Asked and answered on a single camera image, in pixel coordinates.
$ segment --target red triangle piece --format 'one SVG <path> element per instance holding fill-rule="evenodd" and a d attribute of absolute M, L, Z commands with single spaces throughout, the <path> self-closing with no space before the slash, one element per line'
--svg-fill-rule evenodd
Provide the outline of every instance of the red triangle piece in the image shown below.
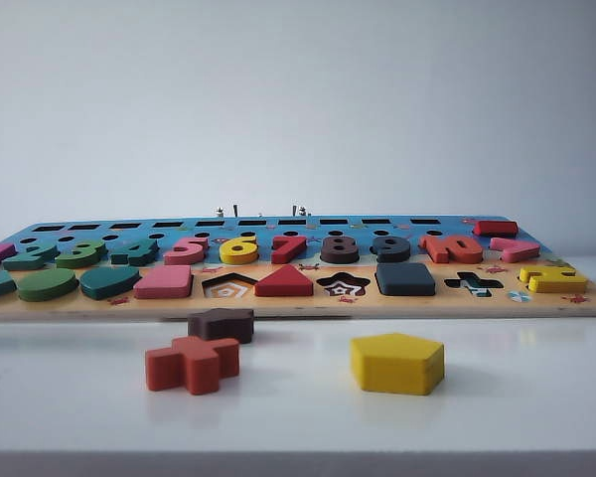
<path fill-rule="evenodd" d="M 292 265 L 284 265 L 254 285 L 256 296 L 311 296 L 313 282 Z"/>

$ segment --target white wall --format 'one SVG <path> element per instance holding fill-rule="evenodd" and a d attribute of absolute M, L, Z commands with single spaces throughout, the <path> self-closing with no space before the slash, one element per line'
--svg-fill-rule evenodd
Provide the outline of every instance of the white wall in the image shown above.
<path fill-rule="evenodd" d="M 234 203 L 596 253 L 596 0 L 0 0 L 0 239 Z"/>

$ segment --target wooden toy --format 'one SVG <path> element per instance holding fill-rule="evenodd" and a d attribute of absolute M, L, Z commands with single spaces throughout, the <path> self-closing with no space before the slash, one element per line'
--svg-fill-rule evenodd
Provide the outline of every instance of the wooden toy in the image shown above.
<path fill-rule="evenodd" d="M 400 333 L 354 338 L 351 369 L 364 391 L 429 395 L 444 379 L 444 345 Z"/>
<path fill-rule="evenodd" d="M 508 238 L 508 222 L 305 211 L 37 224 L 0 242 L 0 321 L 596 316 L 596 284 L 519 226 Z"/>
<path fill-rule="evenodd" d="M 251 343 L 254 310 L 215 308 L 188 317 L 188 335 L 204 340 L 234 338 L 241 345 Z"/>
<path fill-rule="evenodd" d="M 185 386 L 191 395 L 206 395 L 219 390 L 222 378 L 238 373 L 238 342 L 233 338 L 203 341 L 186 336 L 172 340 L 170 348 L 146 352 L 150 391 Z"/>

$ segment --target rectangular slot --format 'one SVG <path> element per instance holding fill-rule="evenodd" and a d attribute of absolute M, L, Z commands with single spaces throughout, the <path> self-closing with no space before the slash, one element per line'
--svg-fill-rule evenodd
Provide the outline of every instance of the rectangular slot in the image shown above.
<path fill-rule="evenodd" d="M 94 231 L 99 227 L 99 224 L 77 224 L 76 226 L 69 227 L 70 231 Z"/>
<path fill-rule="evenodd" d="M 342 224 L 348 224 L 349 221 L 347 219 L 321 219 L 320 225 L 321 226 L 340 226 Z"/>
<path fill-rule="evenodd" d="M 390 224 L 389 219 L 362 219 L 362 223 L 366 225 L 371 224 Z"/>
<path fill-rule="evenodd" d="M 63 228 L 64 226 L 41 226 L 36 229 L 33 229 L 33 232 L 54 232 L 60 231 Z"/>
<path fill-rule="evenodd" d="M 128 223 L 128 224 L 113 224 L 112 226 L 110 226 L 111 229 L 136 229 L 140 226 L 141 224 L 137 224 L 137 223 Z"/>
<path fill-rule="evenodd" d="M 306 219 L 282 219 L 278 221 L 279 226 L 306 226 Z"/>
<path fill-rule="evenodd" d="M 183 222 L 158 222 L 154 226 L 153 229 L 165 229 L 167 227 L 180 227 L 183 225 Z"/>
<path fill-rule="evenodd" d="M 267 221 L 240 221 L 240 226 L 266 226 Z"/>
<path fill-rule="evenodd" d="M 412 224 L 419 224 L 422 226 L 431 226 L 433 224 L 441 224 L 437 219 L 411 219 Z"/>
<path fill-rule="evenodd" d="M 200 221 L 197 222 L 195 227 L 220 227 L 225 221 Z"/>

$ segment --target white table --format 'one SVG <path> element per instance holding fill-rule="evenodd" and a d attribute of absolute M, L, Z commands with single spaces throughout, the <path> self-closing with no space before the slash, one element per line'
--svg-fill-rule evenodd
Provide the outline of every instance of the white table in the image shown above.
<path fill-rule="evenodd" d="M 186 328 L 0 324 L 0 475 L 596 476 L 594 318 L 257 322 L 218 393 L 147 391 Z M 349 340 L 387 332 L 445 343 L 432 395 L 358 388 Z"/>

